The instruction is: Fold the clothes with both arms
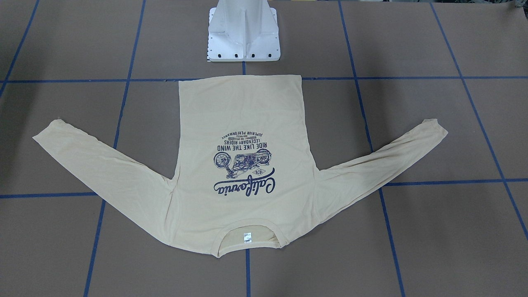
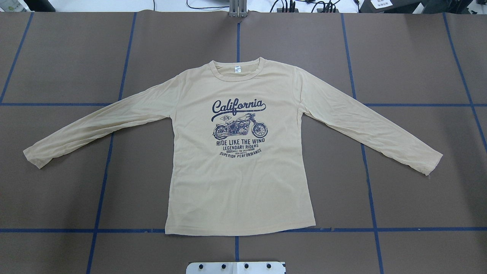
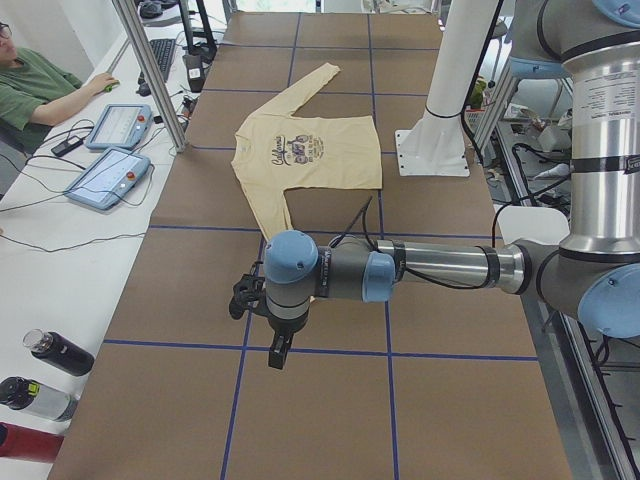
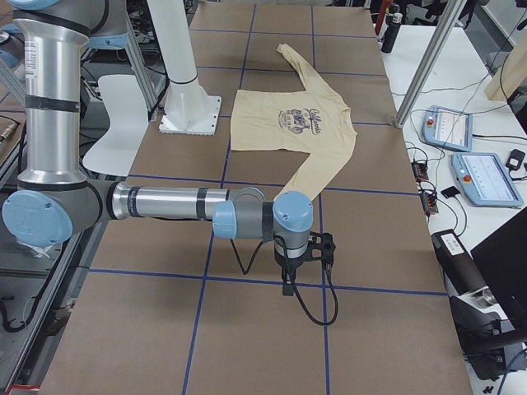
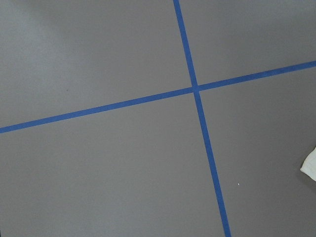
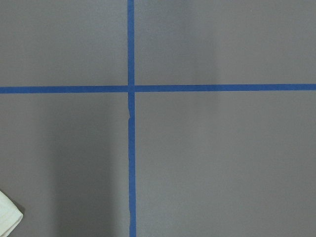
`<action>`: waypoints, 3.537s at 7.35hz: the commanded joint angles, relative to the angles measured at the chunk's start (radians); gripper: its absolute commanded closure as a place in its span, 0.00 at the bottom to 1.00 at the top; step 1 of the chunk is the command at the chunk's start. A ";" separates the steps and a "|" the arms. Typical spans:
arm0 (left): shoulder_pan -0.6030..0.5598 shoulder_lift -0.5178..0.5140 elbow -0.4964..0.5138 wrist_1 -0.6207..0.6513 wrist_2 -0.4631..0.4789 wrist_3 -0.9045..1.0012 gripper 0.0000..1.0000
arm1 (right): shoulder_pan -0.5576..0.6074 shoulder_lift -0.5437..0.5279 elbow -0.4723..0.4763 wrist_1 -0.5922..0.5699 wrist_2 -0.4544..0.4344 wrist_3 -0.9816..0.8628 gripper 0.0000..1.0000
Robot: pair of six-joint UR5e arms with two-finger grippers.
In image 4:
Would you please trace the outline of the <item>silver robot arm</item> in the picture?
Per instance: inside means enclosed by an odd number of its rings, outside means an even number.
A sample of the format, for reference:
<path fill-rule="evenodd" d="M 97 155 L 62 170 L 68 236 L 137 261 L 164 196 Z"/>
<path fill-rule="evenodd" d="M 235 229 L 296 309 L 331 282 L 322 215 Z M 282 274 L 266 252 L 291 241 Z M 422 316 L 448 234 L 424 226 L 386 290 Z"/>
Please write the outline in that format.
<path fill-rule="evenodd" d="M 25 39 L 27 166 L 2 218 L 20 242 L 46 248 L 98 222 L 128 217 L 207 221 L 216 236 L 274 245 L 283 294 L 296 270 L 313 260 L 313 207 L 303 193 L 273 202 L 254 188 L 148 188 L 90 181 L 79 168 L 81 50 L 128 42 L 123 1 L 15 1 Z"/>

